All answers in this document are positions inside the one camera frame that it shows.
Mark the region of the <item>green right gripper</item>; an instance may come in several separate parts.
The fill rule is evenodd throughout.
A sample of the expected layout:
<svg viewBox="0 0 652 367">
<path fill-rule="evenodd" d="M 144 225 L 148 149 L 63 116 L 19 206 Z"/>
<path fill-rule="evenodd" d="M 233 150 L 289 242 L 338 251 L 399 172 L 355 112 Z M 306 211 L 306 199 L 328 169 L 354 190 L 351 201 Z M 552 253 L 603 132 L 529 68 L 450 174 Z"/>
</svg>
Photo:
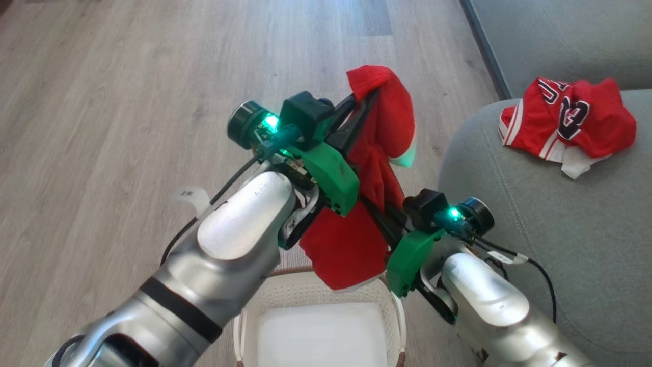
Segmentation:
<svg viewBox="0 0 652 367">
<path fill-rule="evenodd" d="M 446 231 L 442 228 L 434 233 L 412 230 L 404 235 L 408 217 L 402 209 L 385 202 L 385 209 L 381 211 L 369 198 L 360 196 L 359 199 L 383 235 L 390 251 L 393 251 L 385 272 L 388 288 L 397 297 L 405 297 L 416 288 L 416 279 L 422 265 L 428 259 L 434 244 L 446 235 Z"/>
</svg>

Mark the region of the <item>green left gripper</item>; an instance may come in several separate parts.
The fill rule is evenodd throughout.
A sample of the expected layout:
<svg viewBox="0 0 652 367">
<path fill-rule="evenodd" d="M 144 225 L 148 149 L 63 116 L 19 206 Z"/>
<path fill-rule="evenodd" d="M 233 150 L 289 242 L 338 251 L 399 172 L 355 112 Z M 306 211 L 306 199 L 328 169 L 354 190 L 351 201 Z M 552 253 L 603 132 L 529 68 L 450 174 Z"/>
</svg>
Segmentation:
<svg viewBox="0 0 652 367">
<path fill-rule="evenodd" d="M 354 208 L 360 181 L 343 156 L 349 156 L 374 107 L 379 89 L 370 91 L 357 105 L 350 94 L 335 106 L 333 123 L 320 142 L 308 150 L 292 146 L 308 173 L 324 192 L 331 209 L 345 218 Z M 336 150 L 342 149 L 342 155 Z"/>
</svg>

